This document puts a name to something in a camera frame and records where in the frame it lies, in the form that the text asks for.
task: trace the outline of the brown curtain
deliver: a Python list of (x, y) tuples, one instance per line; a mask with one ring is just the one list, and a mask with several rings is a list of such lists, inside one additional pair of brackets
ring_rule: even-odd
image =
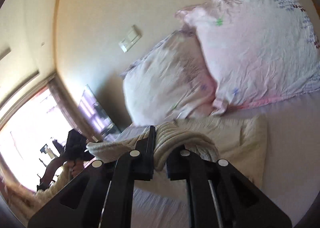
[(91, 127), (91, 125), (89, 125), (88, 121), (80, 113), (75, 102), (69, 95), (57, 74), (48, 82), (48, 88), (53, 98), (57, 102), (59, 109), (72, 128), (86, 136), (90, 142), (96, 142), (92, 138), (93, 136), (97, 140), (102, 140), (102, 136), (96, 133), (96, 131)]

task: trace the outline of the white bed sheet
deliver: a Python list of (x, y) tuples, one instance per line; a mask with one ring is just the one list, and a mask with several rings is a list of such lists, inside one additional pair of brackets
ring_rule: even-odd
[[(320, 19), (311, 0), (300, 0), (320, 34)], [(320, 190), (320, 91), (225, 117), (268, 118), (268, 149), (262, 191), (296, 225)], [(119, 138), (134, 137), (145, 128), (130, 128)], [(132, 227), (188, 227), (188, 206), (135, 189)]]

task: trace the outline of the white wall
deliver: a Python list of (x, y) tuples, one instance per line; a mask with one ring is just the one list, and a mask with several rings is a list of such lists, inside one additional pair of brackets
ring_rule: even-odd
[[(79, 102), (88, 84), (121, 127), (131, 123), (118, 76), (180, 23), (175, 12), (206, 0), (60, 0), (57, 20), (57, 70)], [(130, 26), (142, 38), (127, 53), (118, 46)]]
[(0, 119), (26, 92), (51, 75), (55, 0), (5, 0), (0, 9), (0, 103), (21, 81), (36, 70), (40, 74), (22, 88), (1, 110)]

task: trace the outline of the white pillow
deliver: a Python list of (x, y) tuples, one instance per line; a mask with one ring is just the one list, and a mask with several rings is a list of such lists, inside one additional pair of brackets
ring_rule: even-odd
[(156, 125), (213, 111), (216, 85), (196, 36), (174, 32), (127, 73), (123, 91), (135, 125)]
[(319, 90), (319, 39), (298, 0), (210, 0), (177, 17), (196, 28), (216, 99), (249, 108)]

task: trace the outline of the wall switch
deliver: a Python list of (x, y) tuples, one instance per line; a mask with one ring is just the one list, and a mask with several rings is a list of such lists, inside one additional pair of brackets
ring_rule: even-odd
[(123, 52), (127, 52), (140, 38), (140, 34), (137, 32), (135, 27), (132, 26), (126, 37), (119, 42), (119, 46)]

